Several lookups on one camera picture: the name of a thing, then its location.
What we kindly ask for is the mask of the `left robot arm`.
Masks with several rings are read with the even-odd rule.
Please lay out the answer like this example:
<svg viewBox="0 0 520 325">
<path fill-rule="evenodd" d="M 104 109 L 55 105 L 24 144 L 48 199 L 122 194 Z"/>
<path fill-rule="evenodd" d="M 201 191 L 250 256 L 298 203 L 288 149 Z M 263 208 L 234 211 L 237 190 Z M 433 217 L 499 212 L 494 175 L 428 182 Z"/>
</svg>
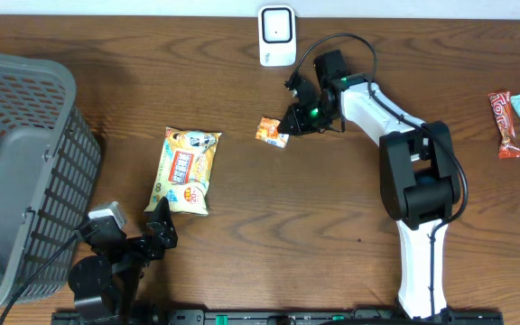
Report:
<svg viewBox="0 0 520 325">
<path fill-rule="evenodd" d="M 128 237 L 125 215 L 116 201 L 98 205 L 76 230 L 93 255 L 70 270 L 68 285 L 82 324 L 163 324 L 157 307 L 135 297 L 145 267 L 177 246 L 167 199 L 148 214 L 149 232 Z"/>
</svg>

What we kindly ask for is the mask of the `yellow snack bag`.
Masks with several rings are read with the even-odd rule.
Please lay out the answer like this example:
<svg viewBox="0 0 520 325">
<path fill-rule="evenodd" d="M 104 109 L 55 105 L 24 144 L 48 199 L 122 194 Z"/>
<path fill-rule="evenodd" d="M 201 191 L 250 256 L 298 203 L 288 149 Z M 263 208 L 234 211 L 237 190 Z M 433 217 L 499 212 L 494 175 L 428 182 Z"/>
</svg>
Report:
<svg viewBox="0 0 520 325">
<path fill-rule="evenodd" d="M 167 199 L 174 213 L 207 216 L 206 195 L 221 133 L 166 127 L 152 193 L 144 213 Z"/>
</svg>

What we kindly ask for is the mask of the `small orange box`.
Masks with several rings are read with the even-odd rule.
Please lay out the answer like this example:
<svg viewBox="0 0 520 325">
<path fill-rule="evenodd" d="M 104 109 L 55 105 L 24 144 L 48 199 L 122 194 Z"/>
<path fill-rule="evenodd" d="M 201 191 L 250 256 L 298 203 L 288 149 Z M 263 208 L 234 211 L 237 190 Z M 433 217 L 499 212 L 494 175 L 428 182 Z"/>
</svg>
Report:
<svg viewBox="0 0 520 325">
<path fill-rule="evenodd" d="M 281 121 L 278 119 L 263 116 L 256 129 L 255 139 L 285 148 L 289 141 L 289 135 L 279 133 L 277 128 L 280 124 Z"/>
</svg>

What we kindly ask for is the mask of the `red chocolate bar wrapper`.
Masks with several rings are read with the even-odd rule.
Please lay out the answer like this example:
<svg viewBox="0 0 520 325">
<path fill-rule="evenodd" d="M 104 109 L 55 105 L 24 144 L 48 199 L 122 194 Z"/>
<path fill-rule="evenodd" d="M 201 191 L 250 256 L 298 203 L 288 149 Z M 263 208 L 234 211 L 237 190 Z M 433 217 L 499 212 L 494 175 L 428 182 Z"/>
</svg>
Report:
<svg viewBox="0 0 520 325">
<path fill-rule="evenodd" d="M 510 92 L 508 90 L 499 90 L 489 93 L 487 98 L 501 136 L 498 158 L 520 158 L 520 147 L 516 144 L 515 139 Z"/>
</svg>

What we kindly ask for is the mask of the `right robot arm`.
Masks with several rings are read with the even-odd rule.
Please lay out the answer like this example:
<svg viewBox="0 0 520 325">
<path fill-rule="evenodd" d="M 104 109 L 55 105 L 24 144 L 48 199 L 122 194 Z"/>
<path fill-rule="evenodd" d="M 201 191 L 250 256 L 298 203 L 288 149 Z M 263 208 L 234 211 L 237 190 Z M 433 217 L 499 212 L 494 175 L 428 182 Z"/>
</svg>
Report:
<svg viewBox="0 0 520 325">
<path fill-rule="evenodd" d="M 447 307 L 442 284 L 446 230 L 464 203 L 467 180 L 443 122 L 405 113 L 363 74 L 335 73 L 314 87 L 299 73 L 285 86 L 296 97 L 278 131 L 323 133 L 339 118 L 359 126 L 379 150 L 380 195 L 395 220 L 402 278 L 397 299 L 407 318 L 434 319 Z"/>
</svg>

